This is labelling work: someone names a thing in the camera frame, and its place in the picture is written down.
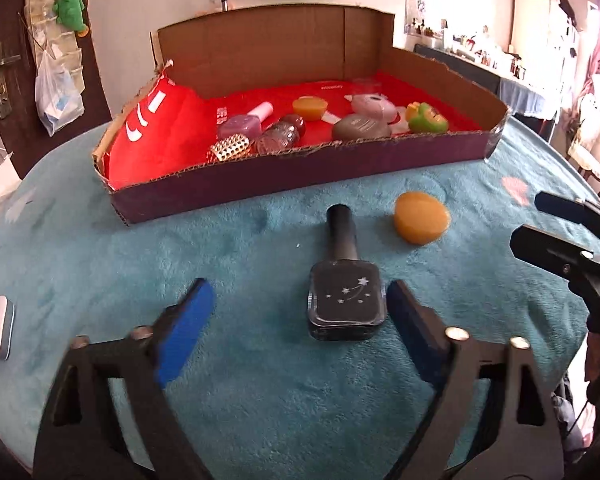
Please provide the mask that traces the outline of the glitter nail polish bottle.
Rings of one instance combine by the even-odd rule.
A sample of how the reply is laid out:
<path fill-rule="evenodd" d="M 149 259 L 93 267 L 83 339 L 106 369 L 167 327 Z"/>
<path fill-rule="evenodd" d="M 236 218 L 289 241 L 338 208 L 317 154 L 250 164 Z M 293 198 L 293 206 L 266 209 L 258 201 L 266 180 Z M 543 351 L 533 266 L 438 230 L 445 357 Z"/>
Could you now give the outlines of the glitter nail polish bottle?
<path fill-rule="evenodd" d="M 306 125 L 300 115 L 285 115 L 257 137 L 254 141 L 254 149 L 259 155 L 290 150 L 305 131 Z"/>

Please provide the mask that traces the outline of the red Miniso bag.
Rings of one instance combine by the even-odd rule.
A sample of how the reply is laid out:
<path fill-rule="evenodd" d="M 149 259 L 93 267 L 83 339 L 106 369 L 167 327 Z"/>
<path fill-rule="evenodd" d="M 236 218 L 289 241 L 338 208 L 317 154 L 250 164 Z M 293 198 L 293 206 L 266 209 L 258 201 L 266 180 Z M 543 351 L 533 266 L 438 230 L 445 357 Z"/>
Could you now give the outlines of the red Miniso bag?
<path fill-rule="evenodd" d="M 122 114 L 102 155 L 102 174 L 119 191 L 240 156 L 322 145 L 350 115 L 373 119 L 385 136 L 477 129 L 449 104 L 385 73 L 363 81 L 314 81 L 205 100 L 166 75 Z"/>

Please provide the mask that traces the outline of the green squishy toy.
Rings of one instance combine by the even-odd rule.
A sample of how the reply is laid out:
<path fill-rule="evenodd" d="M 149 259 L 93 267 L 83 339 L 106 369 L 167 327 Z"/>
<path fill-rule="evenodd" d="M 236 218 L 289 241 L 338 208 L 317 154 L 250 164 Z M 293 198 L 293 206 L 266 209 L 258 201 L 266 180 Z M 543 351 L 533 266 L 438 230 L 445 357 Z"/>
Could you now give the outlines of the green squishy toy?
<path fill-rule="evenodd" d="M 414 133 L 446 133 L 448 120 L 426 102 L 413 102 L 405 111 L 408 128 Z"/>

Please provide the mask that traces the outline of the green plush toy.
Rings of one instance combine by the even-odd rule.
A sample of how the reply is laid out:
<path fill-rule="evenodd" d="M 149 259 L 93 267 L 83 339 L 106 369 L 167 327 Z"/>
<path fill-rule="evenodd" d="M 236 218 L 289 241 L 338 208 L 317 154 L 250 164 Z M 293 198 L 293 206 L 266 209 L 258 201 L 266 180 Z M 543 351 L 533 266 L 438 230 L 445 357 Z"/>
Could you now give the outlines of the green plush toy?
<path fill-rule="evenodd" d="M 84 9 L 83 0 L 55 0 L 53 5 L 58 23 L 72 30 L 79 37 L 87 36 L 90 31 L 84 22 Z"/>

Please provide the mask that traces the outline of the pink nail polish bottle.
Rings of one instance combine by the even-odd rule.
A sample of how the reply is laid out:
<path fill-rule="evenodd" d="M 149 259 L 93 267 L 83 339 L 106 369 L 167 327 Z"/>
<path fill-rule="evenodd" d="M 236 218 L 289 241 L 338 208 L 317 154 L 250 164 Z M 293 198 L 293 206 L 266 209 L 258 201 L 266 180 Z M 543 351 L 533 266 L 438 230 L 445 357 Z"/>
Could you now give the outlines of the pink nail polish bottle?
<path fill-rule="evenodd" d="M 260 136 L 262 124 L 273 113 L 271 102 L 262 102 L 247 114 L 238 114 L 228 118 L 218 127 L 218 139 L 222 140 L 235 133 L 248 136 L 250 141 Z"/>

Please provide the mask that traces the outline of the orange round puck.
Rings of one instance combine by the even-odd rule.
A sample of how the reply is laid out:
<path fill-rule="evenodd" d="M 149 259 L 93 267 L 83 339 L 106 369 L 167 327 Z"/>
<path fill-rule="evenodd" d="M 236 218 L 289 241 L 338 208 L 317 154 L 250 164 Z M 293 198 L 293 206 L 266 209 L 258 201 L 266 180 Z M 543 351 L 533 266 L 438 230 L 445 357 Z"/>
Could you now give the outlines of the orange round puck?
<path fill-rule="evenodd" d="M 412 191 L 396 199 L 393 224 L 407 243 L 424 246 L 442 237 L 449 229 L 451 215 L 434 196 Z"/>
<path fill-rule="evenodd" d="M 301 116 L 306 122 L 315 122 L 323 118 L 328 102 L 318 96 L 300 96 L 291 106 L 294 114 Z"/>

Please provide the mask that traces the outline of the pink My Melody device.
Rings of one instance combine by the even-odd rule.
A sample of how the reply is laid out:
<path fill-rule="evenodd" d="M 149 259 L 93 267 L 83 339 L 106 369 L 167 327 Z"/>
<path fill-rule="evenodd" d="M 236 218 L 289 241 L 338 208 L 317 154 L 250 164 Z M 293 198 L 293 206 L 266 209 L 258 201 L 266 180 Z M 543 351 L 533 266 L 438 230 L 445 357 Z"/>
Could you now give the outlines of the pink My Melody device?
<path fill-rule="evenodd" d="M 355 114 L 391 124 L 398 116 L 396 106 L 380 94 L 355 94 L 351 100 Z"/>

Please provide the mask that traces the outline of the hanging pocket organizer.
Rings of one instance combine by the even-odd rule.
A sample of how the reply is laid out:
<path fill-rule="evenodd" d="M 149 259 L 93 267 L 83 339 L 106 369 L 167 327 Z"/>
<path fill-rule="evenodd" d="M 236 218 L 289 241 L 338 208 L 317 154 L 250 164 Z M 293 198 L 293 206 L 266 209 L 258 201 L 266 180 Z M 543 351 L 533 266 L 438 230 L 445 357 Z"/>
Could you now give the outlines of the hanging pocket organizer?
<path fill-rule="evenodd" d="M 82 93 L 85 89 L 82 49 L 78 45 L 76 33 L 56 20 L 54 2 L 55 0 L 24 0 L 23 17 L 28 28 L 35 66 L 40 65 L 43 52 L 48 52 L 70 72 Z"/>

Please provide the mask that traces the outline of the dark side table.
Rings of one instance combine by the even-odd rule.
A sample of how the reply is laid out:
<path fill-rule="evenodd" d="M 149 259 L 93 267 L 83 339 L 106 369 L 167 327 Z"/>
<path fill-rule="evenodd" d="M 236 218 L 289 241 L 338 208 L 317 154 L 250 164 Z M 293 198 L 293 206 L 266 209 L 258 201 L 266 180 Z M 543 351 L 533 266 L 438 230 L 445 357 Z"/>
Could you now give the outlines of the dark side table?
<path fill-rule="evenodd" d="M 510 108 L 518 120 L 546 142 L 550 142 L 558 113 L 558 104 L 555 101 L 531 89 L 515 77 L 499 75 L 486 66 L 455 54 L 423 44 L 416 44 L 414 52 L 445 64 L 450 70 L 489 90 Z"/>

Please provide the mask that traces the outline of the teal fleece blanket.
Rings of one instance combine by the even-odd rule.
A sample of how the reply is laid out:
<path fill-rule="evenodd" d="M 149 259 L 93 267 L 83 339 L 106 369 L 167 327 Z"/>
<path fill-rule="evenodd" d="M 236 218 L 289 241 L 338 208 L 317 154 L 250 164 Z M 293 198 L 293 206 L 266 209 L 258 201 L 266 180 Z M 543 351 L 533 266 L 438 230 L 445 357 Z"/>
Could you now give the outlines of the teal fleece blanket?
<path fill-rule="evenodd" d="M 516 120 L 493 155 L 300 188 L 126 226 L 96 176 L 93 129 L 44 157 L 0 213 L 0 295 L 15 306 L 0 360 L 0 437 L 23 463 L 69 341 L 118 339 L 155 321 L 196 278 L 215 307 L 182 374 L 166 387 L 180 425 L 219 479 L 380 479 L 430 402 L 391 323 L 372 339 L 313 339 L 309 274 L 324 258 L 327 209 L 349 206 L 358 251 L 385 282 L 404 281 L 483 340 L 527 338 L 549 384 L 586 333 L 583 302 L 555 275 L 517 260 L 530 224 L 593 250 L 588 230 L 543 214 L 542 191 L 593 191 Z M 424 246 L 393 224 L 406 192 L 434 196 L 449 229 Z"/>

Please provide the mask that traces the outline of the black nail polish bottle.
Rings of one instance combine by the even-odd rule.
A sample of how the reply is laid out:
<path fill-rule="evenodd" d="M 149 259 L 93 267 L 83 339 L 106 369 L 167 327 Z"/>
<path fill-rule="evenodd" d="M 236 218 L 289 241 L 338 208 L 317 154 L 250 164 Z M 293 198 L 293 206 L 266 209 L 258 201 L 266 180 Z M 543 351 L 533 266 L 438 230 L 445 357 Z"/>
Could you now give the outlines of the black nail polish bottle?
<path fill-rule="evenodd" d="M 332 205 L 326 212 L 328 258 L 310 272 L 306 318 L 311 336 L 322 341 L 366 340 L 387 317 L 378 267 L 358 256 L 351 209 Z"/>

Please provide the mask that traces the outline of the white plastic bag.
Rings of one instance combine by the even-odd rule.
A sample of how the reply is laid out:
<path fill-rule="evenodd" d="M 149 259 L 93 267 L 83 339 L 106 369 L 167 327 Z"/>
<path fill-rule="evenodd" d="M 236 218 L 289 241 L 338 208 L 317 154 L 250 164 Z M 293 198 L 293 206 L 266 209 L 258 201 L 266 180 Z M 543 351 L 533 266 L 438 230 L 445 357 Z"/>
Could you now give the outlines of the white plastic bag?
<path fill-rule="evenodd" d="M 38 66 L 34 93 L 38 118 L 49 136 L 84 114 L 81 92 L 70 72 L 46 51 Z"/>

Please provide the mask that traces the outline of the cardboard box tray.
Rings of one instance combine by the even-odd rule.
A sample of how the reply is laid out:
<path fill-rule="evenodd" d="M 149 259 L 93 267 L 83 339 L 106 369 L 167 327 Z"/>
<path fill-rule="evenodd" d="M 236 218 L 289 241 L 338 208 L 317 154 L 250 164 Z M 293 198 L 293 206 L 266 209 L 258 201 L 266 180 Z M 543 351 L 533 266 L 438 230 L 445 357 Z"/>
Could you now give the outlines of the cardboard box tray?
<path fill-rule="evenodd" d="M 92 159 L 129 223 L 490 156 L 508 107 L 399 49 L 391 14 L 286 4 L 160 28 L 158 72 Z"/>

